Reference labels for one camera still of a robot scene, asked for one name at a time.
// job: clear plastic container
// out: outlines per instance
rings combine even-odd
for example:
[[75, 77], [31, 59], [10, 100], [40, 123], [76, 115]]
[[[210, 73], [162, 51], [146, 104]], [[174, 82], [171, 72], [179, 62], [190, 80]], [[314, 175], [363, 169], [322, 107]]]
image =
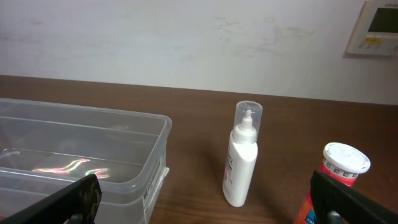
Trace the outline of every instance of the clear plastic container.
[[96, 174], [95, 223], [147, 223], [171, 126], [156, 114], [0, 98], [0, 216]]

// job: bottle label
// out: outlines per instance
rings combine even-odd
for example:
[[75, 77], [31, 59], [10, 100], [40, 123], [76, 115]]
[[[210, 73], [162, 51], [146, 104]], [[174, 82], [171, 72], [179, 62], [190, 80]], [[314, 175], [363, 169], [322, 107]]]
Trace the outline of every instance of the bottle label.
[[234, 187], [234, 170], [237, 161], [234, 160], [234, 155], [231, 155], [231, 150], [228, 146], [228, 154], [226, 156], [225, 171], [224, 171], [224, 186], [226, 191], [230, 194]]
[[326, 159], [323, 159], [323, 165], [321, 166], [319, 171], [328, 174], [332, 178], [340, 181], [348, 187], [352, 187], [356, 178], [358, 177], [358, 174], [341, 170], [340, 168], [335, 167]]

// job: red container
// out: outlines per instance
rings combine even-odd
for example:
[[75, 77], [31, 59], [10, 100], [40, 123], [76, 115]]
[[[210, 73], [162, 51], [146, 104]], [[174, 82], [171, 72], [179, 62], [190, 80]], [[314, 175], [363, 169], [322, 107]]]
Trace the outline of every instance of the red container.
[[[371, 162], [359, 150], [342, 143], [329, 143], [323, 150], [323, 164], [320, 172], [326, 173], [341, 183], [351, 187], [358, 174], [363, 174], [369, 170]], [[310, 192], [304, 200], [294, 224], [314, 224], [315, 212]]]

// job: white plastic bottle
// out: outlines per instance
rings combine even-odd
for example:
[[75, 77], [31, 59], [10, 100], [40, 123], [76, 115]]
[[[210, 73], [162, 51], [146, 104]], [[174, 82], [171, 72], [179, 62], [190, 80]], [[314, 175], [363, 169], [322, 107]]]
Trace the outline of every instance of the white plastic bottle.
[[261, 114], [262, 106], [259, 103], [241, 101], [236, 105], [223, 179], [225, 198], [234, 207], [241, 207], [248, 195], [258, 153], [257, 135]]

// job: thermostat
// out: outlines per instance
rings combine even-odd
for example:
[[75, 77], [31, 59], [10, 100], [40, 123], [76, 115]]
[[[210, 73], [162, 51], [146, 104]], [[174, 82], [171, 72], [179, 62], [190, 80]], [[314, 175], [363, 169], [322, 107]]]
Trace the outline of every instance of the thermostat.
[[347, 52], [385, 56], [398, 54], [398, 1], [366, 1]]

